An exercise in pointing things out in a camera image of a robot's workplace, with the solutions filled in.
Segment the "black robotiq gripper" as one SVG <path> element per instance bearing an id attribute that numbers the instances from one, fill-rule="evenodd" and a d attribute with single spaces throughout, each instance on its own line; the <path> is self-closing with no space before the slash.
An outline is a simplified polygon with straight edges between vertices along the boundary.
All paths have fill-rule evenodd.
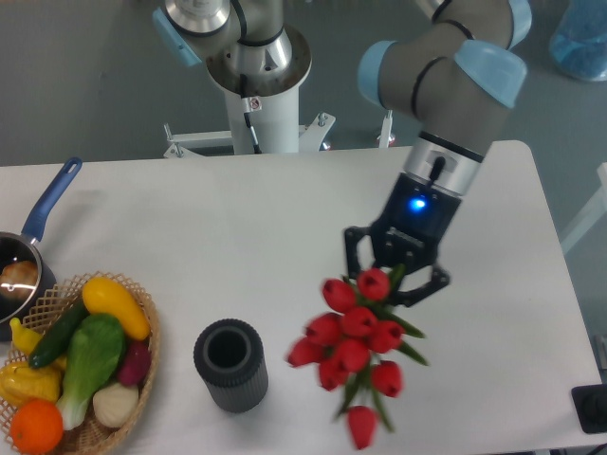
<path id="1" fill-rule="evenodd" d="M 451 275 L 439 264 L 439 244 L 461 199 L 424 185 L 403 173 L 399 176 L 379 217 L 370 226 L 343 231 L 347 276 L 355 280 L 363 268 L 359 243 L 370 235 L 374 266 L 392 268 L 388 273 L 391 306 L 413 307 L 451 283 Z M 406 272 L 431 265 L 429 279 L 403 290 Z"/>

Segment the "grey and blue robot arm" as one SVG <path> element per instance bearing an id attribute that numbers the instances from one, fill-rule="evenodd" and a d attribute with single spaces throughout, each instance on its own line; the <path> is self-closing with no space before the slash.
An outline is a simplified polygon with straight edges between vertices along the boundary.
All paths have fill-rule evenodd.
<path id="1" fill-rule="evenodd" d="M 344 231 L 347 278 L 367 284 L 358 246 L 391 273 L 391 305 L 413 306 L 450 282 L 439 244 L 514 107 L 526 76 L 512 48 L 531 25 L 525 1 L 426 1 L 429 31 L 411 43 L 371 45 L 360 94 L 422 128 L 386 206 L 367 227 Z M 292 154 L 310 148 L 299 125 L 299 88 L 311 67 L 303 35 L 279 1 L 165 1 L 153 14 L 185 65 L 204 64 L 223 91 L 233 150 Z"/>

